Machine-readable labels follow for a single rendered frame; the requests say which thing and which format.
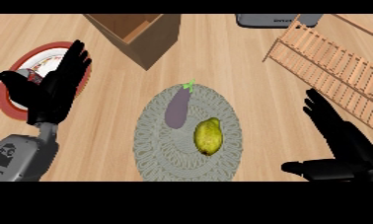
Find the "round grey woven placemat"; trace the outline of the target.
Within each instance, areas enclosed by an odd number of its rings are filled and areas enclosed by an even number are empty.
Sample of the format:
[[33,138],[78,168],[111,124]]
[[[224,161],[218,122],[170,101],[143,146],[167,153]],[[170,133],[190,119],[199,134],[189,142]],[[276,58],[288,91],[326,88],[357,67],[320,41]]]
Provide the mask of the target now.
[[[235,110],[224,97],[208,87],[193,84],[187,117],[182,128],[165,123],[170,101],[183,87],[165,89],[145,106],[134,130],[134,158],[145,182],[229,182],[242,156],[242,129]],[[198,124],[215,117],[223,133],[223,145],[211,155],[202,155],[193,144]]]

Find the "yellow-green pear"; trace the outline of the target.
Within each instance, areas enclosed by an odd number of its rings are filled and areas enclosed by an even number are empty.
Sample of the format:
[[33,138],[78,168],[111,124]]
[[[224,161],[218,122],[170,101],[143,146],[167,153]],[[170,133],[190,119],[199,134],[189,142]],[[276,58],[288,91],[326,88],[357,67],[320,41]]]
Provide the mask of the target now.
[[193,143],[199,153],[205,156],[211,156],[218,151],[223,144],[223,132],[217,117],[198,124],[193,132]]

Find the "red-rimmed white plate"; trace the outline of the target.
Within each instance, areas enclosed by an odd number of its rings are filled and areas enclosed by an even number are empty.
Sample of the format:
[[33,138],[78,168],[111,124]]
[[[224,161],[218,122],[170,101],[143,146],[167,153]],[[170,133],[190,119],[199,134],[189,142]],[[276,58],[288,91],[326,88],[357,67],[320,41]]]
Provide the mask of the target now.
[[[58,69],[59,64],[62,62],[62,57],[67,51],[68,51],[68,48],[62,48],[62,47],[46,49],[44,51],[37,52],[27,59],[27,61],[21,64],[21,66],[16,69],[9,69],[9,70],[16,72],[18,69],[31,68],[43,76],[43,79],[44,79],[49,72]],[[84,83],[86,73],[80,81],[75,94],[78,93],[80,86]],[[0,106],[6,107],[6,104],[9,107],[19,109],[25,113],[24,118],[28,119],[28,108],[24,107],[11,99],[8,88],[3,82],[0,81]]]

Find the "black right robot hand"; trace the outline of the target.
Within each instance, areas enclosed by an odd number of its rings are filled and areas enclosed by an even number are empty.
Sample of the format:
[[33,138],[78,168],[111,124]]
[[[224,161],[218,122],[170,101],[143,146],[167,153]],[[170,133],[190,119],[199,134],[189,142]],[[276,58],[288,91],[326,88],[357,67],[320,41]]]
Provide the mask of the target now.
[[357,126],[344,120],[316,91],[307,90],[304,112],[320,132],[333,158],[286,162],[282,170],[310,182],[373,182],[373,143]]

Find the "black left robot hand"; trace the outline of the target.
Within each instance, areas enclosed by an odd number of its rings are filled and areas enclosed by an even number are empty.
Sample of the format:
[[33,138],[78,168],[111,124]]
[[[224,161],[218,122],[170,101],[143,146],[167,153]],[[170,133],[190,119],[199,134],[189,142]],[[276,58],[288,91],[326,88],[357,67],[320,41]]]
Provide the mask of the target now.
[[59,124],[67,118],[77,87],[92,63],[83,48],[84,43],[77,40],[62,57],[58,69],[49,72],[40,84],[15,71],[0,73],[11,99],[28,108],[30,125],[42,122]]

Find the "wooden tiered shelf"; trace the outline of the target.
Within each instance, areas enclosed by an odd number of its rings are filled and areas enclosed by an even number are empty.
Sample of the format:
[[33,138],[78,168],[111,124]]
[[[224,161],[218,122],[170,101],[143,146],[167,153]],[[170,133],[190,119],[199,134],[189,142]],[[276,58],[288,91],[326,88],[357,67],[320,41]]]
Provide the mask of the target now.
[[373,62],[310,28],[301,15],[277,37],[269,58],[373,128]]

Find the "red and white can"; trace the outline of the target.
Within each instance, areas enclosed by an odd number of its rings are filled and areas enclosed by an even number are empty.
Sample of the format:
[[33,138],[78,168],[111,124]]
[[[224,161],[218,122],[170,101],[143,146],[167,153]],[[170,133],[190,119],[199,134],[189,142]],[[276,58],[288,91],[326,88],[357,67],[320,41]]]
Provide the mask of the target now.
[[31,68],[22,68],[18,69],[16,72],[37,85],[43,82],[43,76],[31,69]]

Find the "purple eggplant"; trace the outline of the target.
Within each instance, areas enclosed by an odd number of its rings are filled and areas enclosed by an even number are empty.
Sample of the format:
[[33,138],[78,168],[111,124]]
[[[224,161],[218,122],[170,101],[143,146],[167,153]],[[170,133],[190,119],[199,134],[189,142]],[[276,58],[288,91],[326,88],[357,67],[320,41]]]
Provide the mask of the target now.
[[193,82],[195,80],[190,80],[182,85],[167,107],[165,123],[173,129],[182,128],[187,121],[187,103],[193,91]]

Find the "brown cardboard box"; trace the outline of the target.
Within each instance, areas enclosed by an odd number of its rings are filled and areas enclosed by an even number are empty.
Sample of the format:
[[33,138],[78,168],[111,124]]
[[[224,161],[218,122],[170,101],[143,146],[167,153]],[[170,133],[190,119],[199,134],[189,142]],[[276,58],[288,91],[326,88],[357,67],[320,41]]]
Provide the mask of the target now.
[[111,43],[149,70],[179,41],[180,14],[84,14]]

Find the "dark grey appliance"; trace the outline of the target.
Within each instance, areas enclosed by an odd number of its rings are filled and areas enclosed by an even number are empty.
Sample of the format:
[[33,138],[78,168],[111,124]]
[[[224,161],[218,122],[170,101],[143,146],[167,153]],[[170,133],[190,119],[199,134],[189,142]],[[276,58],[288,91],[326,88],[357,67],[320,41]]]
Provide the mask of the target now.
[[243,28],[286,29],[294,20],[313,28],[322,14],[238,14],[236,23]]

